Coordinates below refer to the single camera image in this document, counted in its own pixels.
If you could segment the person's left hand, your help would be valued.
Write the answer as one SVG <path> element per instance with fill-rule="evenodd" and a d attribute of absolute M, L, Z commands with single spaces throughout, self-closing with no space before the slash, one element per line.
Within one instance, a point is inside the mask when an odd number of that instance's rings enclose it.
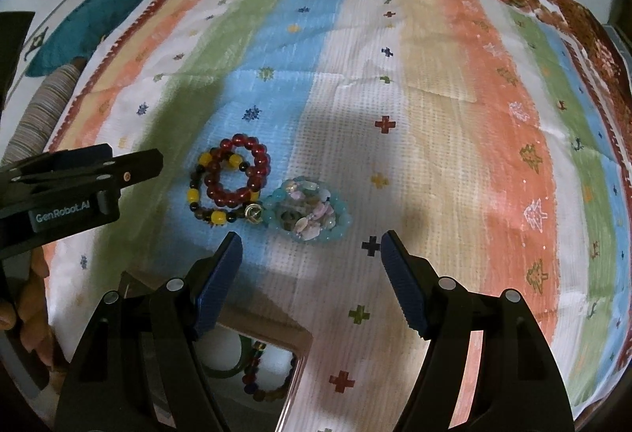
<path fill-rule="evenodd" d="M 45 279 L 48 264 L 42 247 L 30 255 L 29 279 L 15 305 L 1 298 L 1 329 L 10 331 L 21 320 L 19 340 L 28 353 L 35 352 L 48 369 L 54 367 L 54 333 L 48 322 Z"/>

